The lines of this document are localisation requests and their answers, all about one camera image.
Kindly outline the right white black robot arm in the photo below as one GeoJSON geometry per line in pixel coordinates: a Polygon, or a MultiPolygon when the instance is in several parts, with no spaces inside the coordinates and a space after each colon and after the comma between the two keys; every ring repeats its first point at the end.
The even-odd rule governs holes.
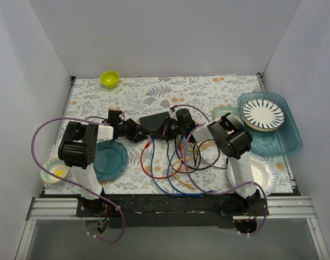
{"type": "Polygon", "coordinates": [[[183,163],[186,174],[192,184],[201,192],[209,195],[224,195],[235,192],[233,205],[242,215],[249,215],[256,209],[261,196],[265,195],[261,185],[253,178],[250,164],[251,142],[253,140],[250,132],[237,120],[237,118],[226,113],[220,118],[206,123],[198,124],[193,119],[188,109],[173,111],[167,117],[162,126],[152,132],[151,138],[162,136],[163,139],[171,139],[182,135],[187,147],[189,143],[196,144],[209,139],[215,141],[219,151],[227,158],[233,170],[235,186],[225,192],[211,192],[199,187],[191,177],[187,165],[186,155],[183,156],[183,163]]]}

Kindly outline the white paper plate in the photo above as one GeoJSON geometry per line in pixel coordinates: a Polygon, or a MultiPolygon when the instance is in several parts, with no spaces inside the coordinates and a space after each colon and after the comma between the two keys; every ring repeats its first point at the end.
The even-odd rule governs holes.
{"type": "Polygon", "coordinates": [[[257,182],[269,196],[275,191],[278,174],[274,167],[264,158],[257,154],[250,155],[250,164],[254,181],[257,182]]]}

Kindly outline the teal scalloped plate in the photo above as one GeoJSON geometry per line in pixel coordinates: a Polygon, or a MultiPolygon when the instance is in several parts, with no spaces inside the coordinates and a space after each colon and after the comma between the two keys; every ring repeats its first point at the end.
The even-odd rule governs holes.
{"type": "Polygon", "coordinates": [[[114,140],[97,143],[93,166],[98,181],[117,179],[127,164],[128,152],[122,143],[114,140]]]}

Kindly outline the aluminium frame rail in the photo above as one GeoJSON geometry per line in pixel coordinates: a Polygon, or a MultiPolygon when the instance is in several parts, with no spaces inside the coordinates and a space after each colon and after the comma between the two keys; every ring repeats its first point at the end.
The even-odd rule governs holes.
{"type": "MultiPolygon", "coordinates": [[[[310,196],[268,197],[268,219],[306,219],[320,259],[329,259],[318,216],[310,196]]],[[[37,220],[100,220],[89,215],[75,198],[34,198],[26,218],[16,259],[26,259],[37,220]]]]}

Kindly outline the light green plate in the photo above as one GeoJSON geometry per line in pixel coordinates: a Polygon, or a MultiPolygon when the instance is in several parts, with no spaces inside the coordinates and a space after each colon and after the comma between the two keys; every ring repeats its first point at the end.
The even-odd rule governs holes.
{"type": "Polygon", "coordinates": [[[224,106],[224,107],[215,107],[213,109],[213,117],[214,119],[220,118],[223,115],[230,113],[233,114],[235,117],[239,118],[239,111],[236,107],[228,107],[228,106],[224,106]]]}

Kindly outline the small patterned yellow bowl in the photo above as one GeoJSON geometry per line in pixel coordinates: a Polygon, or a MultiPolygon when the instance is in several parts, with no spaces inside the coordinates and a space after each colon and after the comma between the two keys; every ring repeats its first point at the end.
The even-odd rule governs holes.
{"type": "Polygon", "coordinates": [[[59,183],[61,180],[58,177],[66,178],[70,172],[69,166],[65,164],[63,160],[60,160],[58,157],[54,157],[49,159],[43,167],[49,171],[50,173],[54,174],[56,177],[46,173],[45,171],[41,170],[40,176],[41,179],[47,184],[56,184],[59,183]]]}

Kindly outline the floral table mat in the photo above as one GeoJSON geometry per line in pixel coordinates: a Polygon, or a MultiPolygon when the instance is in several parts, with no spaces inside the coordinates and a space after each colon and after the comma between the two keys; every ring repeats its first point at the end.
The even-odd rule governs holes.
{"type": "MultiPolygon", "coordinates": [[[[76,80],[66,115],[95,121],[106,118],[108,110],[122,111],[126,118],[167,112],[170,107],[186,108],[198,123],[212,120],[215,107],[236,107],[245,93],[260,92],[256,76],[218,75],[192,77],[130,77],[117,87],[104,88],[97,79],[76,80]]],[[[174,154],[174,142],[156,140],[137,144],[118,141],[128,151],[128,165],[115,180],[104,181],[108,194],[159,194],[200,192],[188,178],[185,167],[174,154]]],[[[231,185],[225,170],[226,157],[210,141],[201,146],[200,168],[190,175],[204,190],[226,191],[231,185]]]]}

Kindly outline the black mounting base plate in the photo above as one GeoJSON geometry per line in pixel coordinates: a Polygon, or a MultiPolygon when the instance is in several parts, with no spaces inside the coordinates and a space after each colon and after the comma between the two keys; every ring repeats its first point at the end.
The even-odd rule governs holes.
{"type": "Polygon", "coordinates": [[[96,218],[98,228],[218,226],[232,228],[234,216],[255,222],[268,215],[264,199],[251,201],[237,194],[172,197],[168,195],[111,195],[111,202],[77,195],[77,217],[96,218]]]}

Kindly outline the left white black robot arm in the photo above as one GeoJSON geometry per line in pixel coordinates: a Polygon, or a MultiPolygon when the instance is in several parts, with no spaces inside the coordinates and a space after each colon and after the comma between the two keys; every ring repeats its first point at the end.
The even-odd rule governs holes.
{"type": "Polygon", "coordinates": [[[107,211],[107,203],[99,198],[104,195],[104,189],[93,168],[97,141],[125,137],[138,143],[149,135],[149,130],[132,119],[126,120],[120,110],[109,110],[108,117],[101,124],[69,120],[58,148],[58,157],[74,170],[77,183],[83,186],[77,199],[94,216],[100,217],[107,211]]]}

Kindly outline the teal plastic tray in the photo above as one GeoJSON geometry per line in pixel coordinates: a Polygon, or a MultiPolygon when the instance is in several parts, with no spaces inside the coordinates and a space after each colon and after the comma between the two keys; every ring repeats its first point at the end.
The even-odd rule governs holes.
{"type": "Polygon", "coordinates": [[[243,94],[238,99],[239,114],[242,122],[253,137],[252,152],[264,156],[282,156],[298,153],[302,148],[300,133],[285,99],[271,92],[255,92],[243,94]],[[265,99],[277,104],[285,115],[284,123],[277,129],[264,132],[249,127],[243,120],[242,106],[252,99],[265,99]]]}

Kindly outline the black network switch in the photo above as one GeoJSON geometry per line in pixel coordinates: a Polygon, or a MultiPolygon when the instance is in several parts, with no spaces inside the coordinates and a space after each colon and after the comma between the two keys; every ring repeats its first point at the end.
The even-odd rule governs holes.
{"type": "Polygon", "coordinates": [[[169,117],[169,112],[157,113],[139,118],[140,125],[149,132],[157,131],[169,117]]]}

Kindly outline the blue striped white plate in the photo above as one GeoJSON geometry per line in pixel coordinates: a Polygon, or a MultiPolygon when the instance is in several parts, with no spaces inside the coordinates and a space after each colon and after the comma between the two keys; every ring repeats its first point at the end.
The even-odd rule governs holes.
{"type": "Polygon", "coordinates": [[[282,109],[275,103],[265,99],[252,99],[241,109],[245,123],[264,132],[270,132],[280,127],[285,121],[282,109]]]}

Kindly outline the lime green bowl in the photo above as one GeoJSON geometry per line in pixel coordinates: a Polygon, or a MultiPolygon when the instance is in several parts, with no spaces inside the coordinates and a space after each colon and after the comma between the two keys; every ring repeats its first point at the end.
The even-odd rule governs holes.
{"type": "Polygon", "coordinates": [[[120,75],[116,71],[106,71],[100,77],[101,84],[108,89],[115,88],[119,81],[120,75]]]}

